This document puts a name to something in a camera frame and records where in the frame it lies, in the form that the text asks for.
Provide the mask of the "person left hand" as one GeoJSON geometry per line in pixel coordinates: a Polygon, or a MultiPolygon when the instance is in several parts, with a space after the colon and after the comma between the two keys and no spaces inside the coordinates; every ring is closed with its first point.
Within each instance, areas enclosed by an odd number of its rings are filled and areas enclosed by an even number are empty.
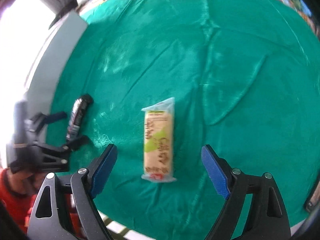
{"type": "Polygon", "coordinates": [[[29,170],[20,170],[12,173],[7,170],[7,178],[10,189],[17,194],[27,194],[29,196],[37,194],[47,173],[32,173],[29,170]]]}

